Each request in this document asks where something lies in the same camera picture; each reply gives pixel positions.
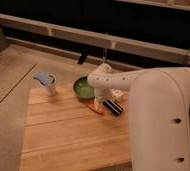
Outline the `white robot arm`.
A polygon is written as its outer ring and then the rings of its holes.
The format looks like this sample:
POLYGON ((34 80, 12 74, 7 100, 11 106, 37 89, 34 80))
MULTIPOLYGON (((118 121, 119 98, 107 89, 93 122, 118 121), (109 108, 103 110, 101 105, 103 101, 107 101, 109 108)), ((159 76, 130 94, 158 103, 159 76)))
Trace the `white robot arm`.
POLYGON ((133 171, 190 171, 190 68, 114 73, 104 63, 88 75, 95 97, 110 89, 129 92, 133 171))

